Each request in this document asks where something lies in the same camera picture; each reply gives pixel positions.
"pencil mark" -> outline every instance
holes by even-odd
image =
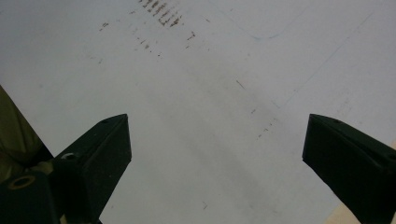
[[[162,4],[160,7],[157,8],[157,11],[155,11],[154,14],[152,14],[153,17],[157,16],[158,13],[160,13],[161,10],[163,10],[163,8],[166,7],[166,3]]]
[[[104,22],[104,23],[102,24],[102,27],[103,27],[103,28],[105,28],[105,27],[107,27],[107,26],[108,26],[108,23],[107,23],[107,22]]]
[[[151,10],[154,9],[159,3],[160,3],[159,1],[155,2],[155,3],[152,5],[152,7],[148,10],[148,12],[151,12]]]
[[[161,15],[161,19],[162,19],[164,16],[168,15],[168,13],[169,13],[170,11],[171,11],[171,9],[166,10],[165,13],[163,13],[163,14]]]
[[[165,21],[165,23],[168,23],[170,20],[172,20],[176,15],[177,15],[178,11],[175,14],[172,14],[171,17],[169,17],[168,20]]]
[[[374,12],[370,13],[353,31],[350,35],[348,35],[342,42],[341,44],[330,54],[329,57],[327,57],[327,59],[311,74],[311,76],[299,87],[296,89],[296,91],[293,93],[293,95],[291,97],[289,97],[289,99],[286,101],[286,103],[284,103],[282,106],[287,105],[293,98],[295,95],[298,94],[299,90],[302,89],[313,77],[315,77],[318,72],[332,59],[332,57],[338,52],[338,50],[343,47],[345,45],[345,43],[348,41],[348,39],[355,34],[356,32],[359,31],[359,29],[363,26],[364,23],[366,23],[372,16],[373,16]]]
[[[152,0],[148,0],[148,2],[143,7],[147,7],[151,2]]]
[[[191,31],[191,36],[187,39],[187,40],[191,40],[195,37],[195,33],[193,31]]]
[[[295,23],[297,22],[297,19],[300,18],[302,15],[304,15],[304,13],[306,12],[306,10],[311,7],[311,4],[309,4],[307,7],[305,7],[293,20],[291,20],[291,22],[289,22],[288,24],[286,24],[286,26],[283,28],[283,30],[275,35],[271,35],[270,37],[268,37],[269,39],[273,39],[275,37],[278,37],[280,35],[283,35],[287,30],[289,30],[289,28]]]
[[[178,24],[178,20],[180,20],[181,16],[179,18],[177,18],[174,22],[172,22],[171,26],[177,25]]]
[[[236,80],[236,83],[238,83],[239,84],[239,86],[241,86],[242,87],[242,89],[244,89],[245,90],[245,87],[238,81],[238,80]]]

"dark mark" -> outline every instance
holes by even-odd
[[[172,14],[171,17],[169,17],[168,20],[165,21],[165,23],[168,23],[170,20],[172,20],[176,15],[177,15],[178,11],[175,14]]]
[[[236,83],[238,83],[239,84],[239,86],[241,86],[242,87],[242,89],[244,89],[245,90],[245,87],[244,86],[242,86],[242,84],[238,81],[238,80],[236,80]]]
[[[191,31],[191,36],[187,39],[187,40],[191,40],[195,37],[195,33],[193,31]]]
[[[148,2],[143,7],[147,7],[151,2],[152,0],[148,0]]]
[[[157,14],[160,13],[160,11],[163,10],[164,7],[166,7],[166,3],[162,4],[159,8],[157,8],[157,11],[155,11],[152,16],[157,16]]]
[[[168,9],[167,11],[165,11],[165,13],[163,13],[163,14],[161,15],[161,19],[162,19],[164,16],[168,15],[168,13],[170,12],[170,10],[171,10],[171,9]]]
[[[172,22],[171,27],[174,26],[174,25],[177,25],[179,19],[180,19],[180,18],[177,18],[174,22]]]
[[[155,3],[152,5],[151,8],[155,8],[159,3],[160,3],[159,1],[155,2]]]

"white surface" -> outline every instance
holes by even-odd
[[[308,115],[394,140],[396,2],[154,2],[0,3],[0,82],[54,154],[130,117],[102,221],[323,222],[338,199],[302,162]]]

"scuff mark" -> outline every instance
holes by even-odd
[[[195,33],[193,31],[191,31],[191,36],[187,39],[187,40],[191,40],[195,37]]]
[[[236,83],[238,83],[239,84],[239,86],[241,86],[242,87],[242,89],[244,89],[245,90],[245,87],[238,81],[238,80],[236,80]]]

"white table surface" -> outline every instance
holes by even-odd
[[[395,140],[396,1],[2,0],[0,83],[55,155],[128,114],[104,223],[322,223],[308,115]]]

